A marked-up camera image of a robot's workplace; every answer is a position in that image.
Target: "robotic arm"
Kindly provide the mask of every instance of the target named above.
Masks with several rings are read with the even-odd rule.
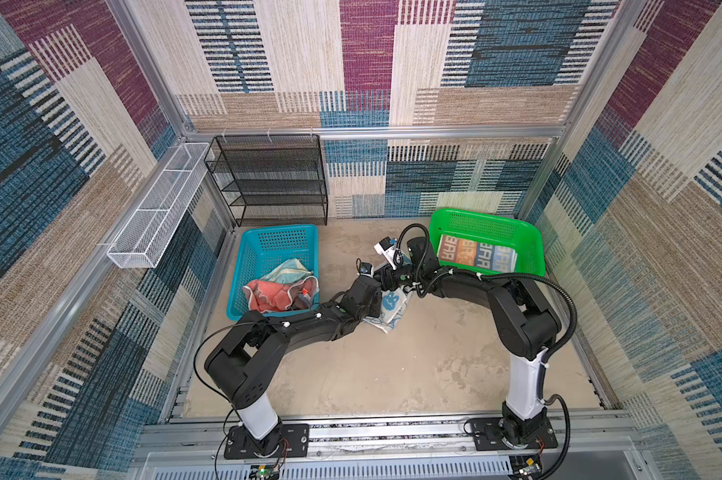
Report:
[[[407,244],[412,264],[404,264],[399,246],[385,238],[375,248],[385,255],[388,265],[376,272],[370,264],[357,265],[359,276],[351,287],[315,310],[282,317],[267,317],[254,310],[246,313],[235,325],[237,328],[231,328],[207,357],[204,369],[237,410],[246,427],[248,445],[256,456],[273,455],[282,438],[283,425],[270,406],[267,387],[283,356],[311,343],[334,341],[350,334],[364,317],[379,315],[382,292],[400,286],[417,289],[421,297],[430,293],[489,308],[511,358],[510,387],[498,425],[502,441],[508,448],[526,448],[541,430],[547,430],[546,408],[541,400],[545,370],[541,368],[574,332],[576,312],[571,299],[570,315],[575,315],[567,334],[557,342],[562,324],[535,283],[541,277],[482,276],[441,266],[427,229],[419,224],[412,226],[425,232],[425,236]],[[401,240],[412,226],[406,227]]]

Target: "blue paw print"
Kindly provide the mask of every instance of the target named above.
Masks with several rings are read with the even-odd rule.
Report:
[[[395,308],[395,304],[399,301],[399,296],[395,293],[391,292],[388,293],[383,297],[383,307],[386,310],[393,310]]]

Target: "black mounting plate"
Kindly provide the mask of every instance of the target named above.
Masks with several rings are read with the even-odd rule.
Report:
[[[471,418],[469,421],[470,431],[479,432],[482,435],[473,436],[473,443],[475,449],[479,452],[490,452],[492,450],[512,450],[513,448],[508,447],[505,442],[502,441],[502,428],[499,423],[502,417],[485,417],[485,418]],[[558,447],[558,441],[556,441],[555,433],[551,428],[551,423],[546,418],[545,423],[537,429],[535,437],[539,436],[543,442],[546,443],[546,448]],[[539,449],[537,442],[532,442],[528,445],[530,449]]]
[[[281,437],[289,442],[287,458],[298,458],[308,456],[308,433],[310,426],[307,423],[289,423],[281,427]],[[247,435],[244,427],[234,426],[228,432],[231,442],[225,442],[223,457],[226,460],[248,460],[259,459],[253,453],[252,441]],[[279,442],[278,448],[268,458],[279,458],[283,453],[283,442]]]

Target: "black mesh shelf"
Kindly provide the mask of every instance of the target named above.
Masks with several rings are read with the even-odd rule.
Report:
[[[216,137],[207,162],[238,226],[327,224],[329,202],[316,135]]]

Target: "white wire basket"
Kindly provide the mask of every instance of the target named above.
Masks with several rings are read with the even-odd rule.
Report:
[[[155,268],[213,160],[209,144],[182,144],[107,250],[119,268]]]

